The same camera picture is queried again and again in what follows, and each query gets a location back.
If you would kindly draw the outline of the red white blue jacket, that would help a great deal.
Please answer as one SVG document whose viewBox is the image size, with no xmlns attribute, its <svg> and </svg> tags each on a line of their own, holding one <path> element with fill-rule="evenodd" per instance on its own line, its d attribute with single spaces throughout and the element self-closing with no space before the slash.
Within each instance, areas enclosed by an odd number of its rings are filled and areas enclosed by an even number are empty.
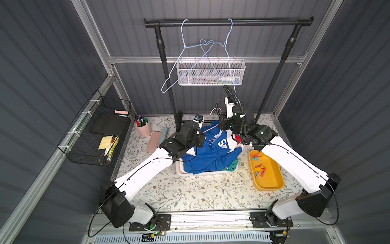
<svg viewBox="0 0 390 244">
<path fill-rule="evenodd" d="M 230 130 L 220 130 L 218 121 L 203 127 L 205 143 L 202 148 L 194 147 L 181 159 L 184 171 L 198 174 L 202 172 L 221 171 L 228 167 L 242 153 L 242 144 L 232 137 Z"/>
</svg>

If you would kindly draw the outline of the green jacket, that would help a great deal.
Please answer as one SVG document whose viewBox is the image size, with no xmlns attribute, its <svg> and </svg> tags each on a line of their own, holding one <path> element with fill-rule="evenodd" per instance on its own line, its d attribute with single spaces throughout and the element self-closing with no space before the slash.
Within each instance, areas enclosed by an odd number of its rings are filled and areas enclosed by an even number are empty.
<svg viewBox="0 0 390 244">
<path fill-rule="evenodd" d="M 237 169 L 239 163 L 238 158 L 236 158 L 228 167 L 225 168 L 226 171 L 233 172 Z"/>
</svg>

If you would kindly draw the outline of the yellow clothespin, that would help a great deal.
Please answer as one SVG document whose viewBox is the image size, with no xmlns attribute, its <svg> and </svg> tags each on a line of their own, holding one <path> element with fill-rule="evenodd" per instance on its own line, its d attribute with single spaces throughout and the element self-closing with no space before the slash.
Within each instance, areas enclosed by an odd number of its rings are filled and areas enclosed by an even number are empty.
<svg viewBox="0 0 390 244">
<path fill-rule="evenodd" d="M 255 172 L 262 171 L 264 168 L 265 168 L 264 166 L 259 167 L 259 168 L 255 168 Z"/>
</svg>

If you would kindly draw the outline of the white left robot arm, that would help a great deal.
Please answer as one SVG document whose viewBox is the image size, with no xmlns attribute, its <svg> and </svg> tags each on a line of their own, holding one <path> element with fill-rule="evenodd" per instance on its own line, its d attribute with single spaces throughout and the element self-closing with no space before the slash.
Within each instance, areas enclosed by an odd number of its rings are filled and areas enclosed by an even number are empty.
<svg viewBox="0 0 390 244">
<path fill-rule="evenodd" d="M 193 147 L 201 148 L 205 134 L 201 131 L 204 119 L 196 114 L 192 121 L 182 124 L 179 132 L 165 139 L 155 152 L 129 173 L 113 181 L 102 182 L 99 209 L 115 228 L 127 222 L 139 223 L 148 229 L 154 228 L 158 214 L 150 204 L 136 204 L 134 197 L 150 180 Z"/>
</svg>

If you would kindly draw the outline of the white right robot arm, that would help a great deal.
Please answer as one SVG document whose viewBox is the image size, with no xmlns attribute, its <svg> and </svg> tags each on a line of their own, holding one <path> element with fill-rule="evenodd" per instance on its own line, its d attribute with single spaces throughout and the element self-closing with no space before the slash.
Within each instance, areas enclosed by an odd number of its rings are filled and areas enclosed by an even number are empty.
<svg viewBox="0 0 390 244">
<path fill-rule="evenodd" d="M 322 216 L 341 181 L 335 173 L 320 170 L 294 151 L 273 129 L 258 125 L 245 112 L 234 91 L 223 86 L 226 114 L 217 113 L 219 128 L 228 130 L 228 137 L 241 145 L 249 145 L 274 160 L 289 172 L 302 186 L 302 190 L 283 200 L 275 200 L 266 210 L 265 218 L 276 227 L 289 217 L 307 214 L 316 219 Z"/>
</svg>

